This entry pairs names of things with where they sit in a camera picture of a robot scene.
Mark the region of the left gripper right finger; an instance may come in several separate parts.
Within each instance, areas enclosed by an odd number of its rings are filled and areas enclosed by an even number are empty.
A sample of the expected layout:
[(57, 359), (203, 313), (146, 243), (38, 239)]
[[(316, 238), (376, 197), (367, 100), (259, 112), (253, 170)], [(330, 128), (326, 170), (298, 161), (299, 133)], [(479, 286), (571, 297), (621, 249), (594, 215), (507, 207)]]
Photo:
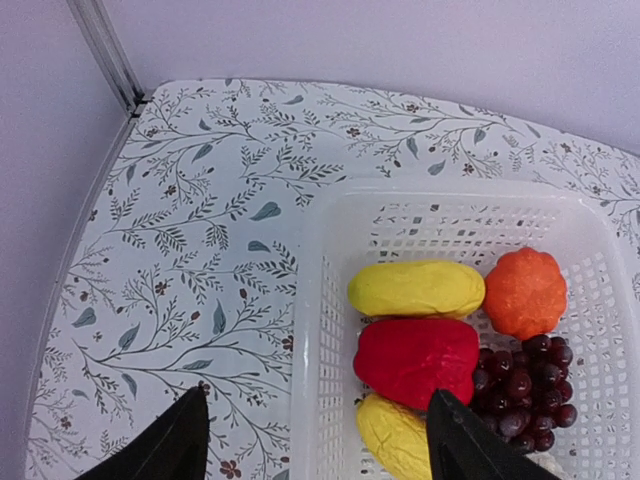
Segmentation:
[(431, 397), (426, 434), (432, 477), (437, 480), (543, 480), (556, 476), (492, 433), (448, 390)]

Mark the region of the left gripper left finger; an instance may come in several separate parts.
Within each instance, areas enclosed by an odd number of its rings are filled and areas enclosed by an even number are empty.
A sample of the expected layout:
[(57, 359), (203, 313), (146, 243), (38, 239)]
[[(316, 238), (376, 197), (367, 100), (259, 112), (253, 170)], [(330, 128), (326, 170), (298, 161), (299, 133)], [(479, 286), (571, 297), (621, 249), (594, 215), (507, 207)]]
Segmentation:
[(209, 417), (200, 387), (188, 389), (133, 441), (80, 475), (84, 480), (199, 480), (206, 476)]

